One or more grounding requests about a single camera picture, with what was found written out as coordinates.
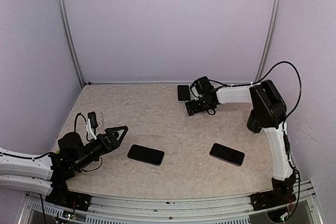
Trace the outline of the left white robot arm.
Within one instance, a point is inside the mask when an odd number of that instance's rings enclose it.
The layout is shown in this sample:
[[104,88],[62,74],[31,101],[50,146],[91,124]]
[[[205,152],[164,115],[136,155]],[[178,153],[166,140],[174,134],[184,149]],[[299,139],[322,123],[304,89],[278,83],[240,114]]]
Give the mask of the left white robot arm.
[[44,196],[52,194],[60,204],[69,205],[74,195],[66,181],[116,150],[127,132],[127,126],[106,128],[87,144],[77,132],[69,132],[58,140],[58,153],[30,155],[1,149],[1,185]]

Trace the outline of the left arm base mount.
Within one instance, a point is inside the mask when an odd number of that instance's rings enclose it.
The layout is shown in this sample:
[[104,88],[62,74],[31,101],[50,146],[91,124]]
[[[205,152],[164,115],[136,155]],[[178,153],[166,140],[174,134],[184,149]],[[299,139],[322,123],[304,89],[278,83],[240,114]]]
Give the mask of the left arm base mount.
[[45,197],[48,203],[70,208],[72,210],[88,211],[92,196],[68,189],[65,181],[54,181],[51,193]]

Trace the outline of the clear magsafe phone case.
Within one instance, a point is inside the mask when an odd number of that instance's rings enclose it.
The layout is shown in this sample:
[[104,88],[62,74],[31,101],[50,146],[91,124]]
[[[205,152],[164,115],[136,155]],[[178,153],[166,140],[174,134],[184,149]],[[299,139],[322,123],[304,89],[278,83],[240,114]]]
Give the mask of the clear magsafe phone case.
[[104,126],[104,116],[102,112],[99,112],[96,114],[96,119],[97,119],[97,129],[100,129]]

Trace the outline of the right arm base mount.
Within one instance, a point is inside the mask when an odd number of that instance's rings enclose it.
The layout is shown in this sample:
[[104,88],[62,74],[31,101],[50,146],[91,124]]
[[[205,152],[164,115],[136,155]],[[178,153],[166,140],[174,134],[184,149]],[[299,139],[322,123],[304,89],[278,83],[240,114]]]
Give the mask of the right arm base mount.
[[288,178],[284,181],[272,178],[272,190],[250,195],[254,211],[277,207],[296,201],[293,186],[296,179]]

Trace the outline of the black phone table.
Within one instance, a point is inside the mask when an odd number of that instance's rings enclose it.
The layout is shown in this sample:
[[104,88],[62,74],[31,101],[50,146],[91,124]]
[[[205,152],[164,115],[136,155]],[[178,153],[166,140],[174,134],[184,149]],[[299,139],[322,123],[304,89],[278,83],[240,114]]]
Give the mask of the black phone table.
[[164,157],[164,152],[133,144],[127,154],[127,157],[135,161],[160,166]]

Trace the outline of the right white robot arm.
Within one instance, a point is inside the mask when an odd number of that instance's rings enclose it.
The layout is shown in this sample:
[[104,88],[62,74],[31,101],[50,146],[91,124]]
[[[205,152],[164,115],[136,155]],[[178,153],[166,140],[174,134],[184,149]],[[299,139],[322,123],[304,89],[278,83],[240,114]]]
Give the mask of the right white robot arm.
[[195,99],[185,102],[189,116],[215,112],[220,104],[250,103],[247,127],[254,133],[264,131],[269,141],[273,179],[285,182],[295,179],[287,137],[287,105],[271,80],[248,84],[225,84],[214,87],[208,77],[194,81],[190,92]]

